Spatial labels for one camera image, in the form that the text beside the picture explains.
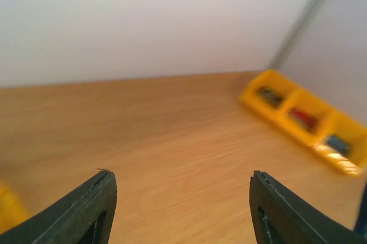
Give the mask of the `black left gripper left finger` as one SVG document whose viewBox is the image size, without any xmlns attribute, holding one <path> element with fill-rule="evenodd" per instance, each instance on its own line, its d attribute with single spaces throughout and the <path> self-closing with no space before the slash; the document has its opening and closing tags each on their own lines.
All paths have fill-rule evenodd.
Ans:
<svg viewBox="0 0 367 244">
<path fill-rule="evenodd" d="M 103 170 L 37 215 L 1 234 L 1 243 L 108 243 L 117 202 Z"/>
</svg>

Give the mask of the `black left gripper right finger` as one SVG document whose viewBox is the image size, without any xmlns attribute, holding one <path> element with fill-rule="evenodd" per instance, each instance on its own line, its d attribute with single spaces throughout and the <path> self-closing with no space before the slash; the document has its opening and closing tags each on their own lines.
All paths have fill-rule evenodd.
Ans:
<svg viewBox="0 0 367 244">
<path fill-rule="evenodd" d="M 249 206 L 257 243 L 366 243 L 262 171 L 250 178 Z"/>
</svg>

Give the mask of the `blue credit card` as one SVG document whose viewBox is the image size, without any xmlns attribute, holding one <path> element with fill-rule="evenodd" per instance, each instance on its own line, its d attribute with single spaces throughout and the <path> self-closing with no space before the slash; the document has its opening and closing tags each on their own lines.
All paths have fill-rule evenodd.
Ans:
<svg viewBox="0 0 367 244">
<path fill-rule="evenodd" d="M 351 151 L 351 145 L 335 134 L 328 136 L 326 145 L 344 157 L 348 156 Z"/>
</svg>

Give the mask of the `red credit card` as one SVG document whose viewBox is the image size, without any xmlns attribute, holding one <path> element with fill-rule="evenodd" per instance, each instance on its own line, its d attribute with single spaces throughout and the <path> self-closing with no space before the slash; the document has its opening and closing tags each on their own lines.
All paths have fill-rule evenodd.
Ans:
<svg viewBox="0 0 367 244">
<path fill-rule="evenodd" d="M 305 112 L 299 108 L 292 108 L 288 115 L 293 119 L 299 126 L 303 127 L 305 130 L 312 132 L 315 130 L 318 124 L 318 118 Z"/>
</svg>

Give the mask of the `black credit card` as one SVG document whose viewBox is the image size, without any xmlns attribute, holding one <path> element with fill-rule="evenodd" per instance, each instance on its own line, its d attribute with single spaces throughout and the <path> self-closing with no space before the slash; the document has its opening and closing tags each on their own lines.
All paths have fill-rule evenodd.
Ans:
<svg viewBox="0 0 367 244">
<path fill-rule="evenodd" d="M 278 108 L 284 100 L 284 97 L 280 93 L 276 92 L 275 90 L 273 90 L 269 86 L 261 86 L 257 90 L 257 94 L 268 105 L 270 105 L 271 107 L 273 107 L 275 109 Z"/>
</svg>

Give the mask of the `blue leather card holder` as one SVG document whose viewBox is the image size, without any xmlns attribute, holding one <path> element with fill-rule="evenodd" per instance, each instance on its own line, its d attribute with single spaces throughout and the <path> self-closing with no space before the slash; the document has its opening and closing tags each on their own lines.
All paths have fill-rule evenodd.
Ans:
<svg viewBox="0 0 367 244">
<path fill-rule="evenodd" d="M 358 217 L 354 226 L 353 231 L 358 235 L 366 239 L 367 233 L 367 185 L 364 188 Z"/>
</svg>

